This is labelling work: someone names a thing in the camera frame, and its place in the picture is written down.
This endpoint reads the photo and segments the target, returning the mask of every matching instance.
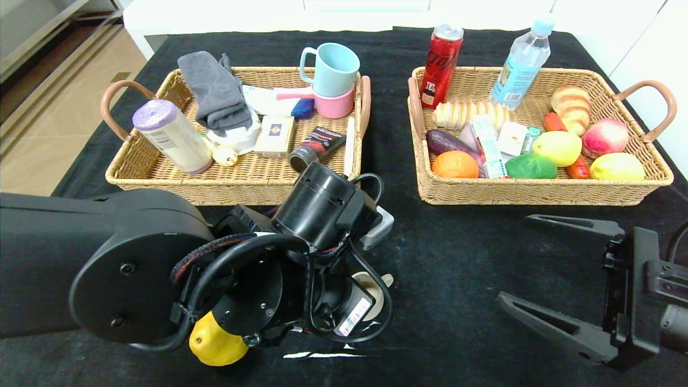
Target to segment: can lid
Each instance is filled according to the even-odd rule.
[[[289,155],[289,165],[299,173],[305,171],[310,163],[316,163],[318,161],[320,161],[318,153],[308,145],[299,145]]]
[[[464,37],[464,29],[450,23],[443,23],[435,27],[433,33],[436,37],[447,41],[457,41]]]
[[[177,106],[170,101],[152,99],[136,110],[131,122],[136,129],[154,130],[174,121],[178,111]]]
[[[555,17],[551,13],[541,15],[533,23],[533,32],[540,36],[550,36],[555,27]]]

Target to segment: toy croissant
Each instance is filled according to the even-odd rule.
[[[582,136],[590,123],[590,96],[576,86],[562,86],[552,94],[550,104],[566,130]]]
[[[496,128],[502,127],[509,120],[509,110],[503,105],[489,102],[445,102],[437,105],[432,115],[435,124],[447,129],[462,129],[471,118],[478,114],[487,114]]]

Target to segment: wicker basket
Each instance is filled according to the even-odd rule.
[[[418,67],[409,78],[409,117],[413,151],[416,155],[416,175],[420,197],[432,205],[615,205],[638,204],[658,187],[670,185],[674,175],[662,159],[652,141],[676,115],[676,102],[671,92],[656,81],[640,82],[618,95],[597,73],[588,70],[542,69],[530,86],[521,105],[511,112],[512,121],[537,127],[550,111],[552,93],[564,85],[585,89],[592,101],[591,123],[601,118],[616,118],[627,124],[630,141],[625,151],[638,157],[645,168],[645,180],[574,180],[563,168],[556,179],[484,179],[441,178],[431,171],[435,156],[428,152],[426,129],[436,128],[433,111],[422,109],[418,90],[424,75]],[[457,67],[448,101],[487,101],[499,75],[500,67]],[[645,134],[622,100],[638,88],[650,85],[667,100],[667,118],[652,132]],[[448,130],[455,135],[459,131]]]
[[[232,71],[247,85],[258,87],[304,87],[298,67],[233,67]],[[314,69],[307,68],[312,74]],[[108,88],[101,101],[105,122],[124,140],[105,179],[122,189],[156,188],[173,192],[194,205],[277,205],[291,192],[298,174],[286,158],[262,158],[250,152],[239,157],[232,167],[214,163],[205,172],[188,175],[180,171],[135,128],[128,134],[111,117],[112,96],[122,87],[131,86],[146,97],[163,98],[177,105],[194,124],[196,130],[205,128],[195,122],[198,104],[179,70],[172,71],[157,94],[151,93],[133,81],[119,81]],[[354,141],[353,178],[361,172],[361,141],[368,125],[370,113],[370,79],[356,76],[356,102],[349,116],[326,118],[317,112],[308,120],[298,120],[294,143],[300,143],[316,126],[346,134],[349,117],[356,121]],[[327,164],[338,173],[344,173],[345,147],[337,149]]]

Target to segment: table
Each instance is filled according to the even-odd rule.
[[[407,78],[422,65],[430,30],[386,32],[221,33],[171,37],[137,77],[156,90],[179,56],[206,50],[233,65],[295,65],[301,48],[326,41],[348,45],[372,79],[372,116],[363,171],[387,186],[381,205],[395,218],[393,232],[366,254],[396,279],[394,320],[376,339],[357,345],[366,357],[284,359],[289,353],[331,353],[341,345],[289,335],[281,347],[251,350],[239,363],[210,368],[183,348],[143,353],[84,331],[0,341],[0,384],[8,386],[686,386],[688,359],[659,356],[618,373],[580,365],[563,349],[505,313],[495,300],[507,291],[595,324],[601,323],[604,239],[530,227],[524,216],[549,213],[618,221],[659,232],[665,251],[688,216],[688,183],[676,179],[634,207],[431,206],[418,197],[406,107]],[[523,32],[467,30],[460,65],[501,65]],[[551,36],[549,67],[602,73],[570,34]],[[144,99],[129,90],[114,116],[129,123]],[[118,191],[103,178],[120,141],[103,124],[54,192],[88,198]],[[202,207],[210,222],[226,207]]]

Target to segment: basket handle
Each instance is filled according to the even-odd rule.
[[[129,136],[129,133],[122,129],[120,124],[118,124],[117,121],[115,121],[115,119],[112,118],[112,114],[110,114],[110,102],[112,102],[112,98],[122,87],[133,87],[134,89],[137,89],[141,94],[145,95],[148,99],[157,99],[157,97],[152,91],[143,87],[143,85],[141,85],[140,83],[129,81],[127,79],[117,81],[105,90],[105,93],[103,93],[103,97],[100,99],[100,115],[103,116],[103,120],[105,121],[107,126],[109,126],[113,132],[115,132],[117,137],[122,139],[122,141],[126,141],[127,137]]]
[[[411,117],[413,117],[413,126],[416,127],[418,140],[422,140],[423,132],[425,131],[425,121],[423,119],[423,109],[420,106],[420,92],[418,91],[418,84],[414,76],[409,78],[409,97],[411,98]]]
[[[370,96],[370,77],[364,75],[361,77],[363,84],[361,95],[361,138],[365,136],[365,131],[368,130],[368,122],[370,122],[370,103],[372,98]]]
[[[626,90],[622,91],[621,93],[618,93],[616,95],[616,99],[618,101],[623,101],[626,98],[628,98],[629,95],[633,94],[637,89],[640,89],[641,87],[644,86],[652,86],[657,91],[659,94],[662,94],[664,99],[667,101],[667,116],[664,118],[664,121],[662,121],[659,125],[657,125],[656,128],[653,130],[649,131],[648,133],[645,134],[645,139],[648,140],[649,142],[655,141],[657,137],[662,134],[664,129],[667,129],[667,126],[674,120],[674,117],[676,117],[676,97],[674,97],[674,94],[669,90],[669,88],[661,82],[658,81],[640,81],[636,83],[635,85],[627,88]]]

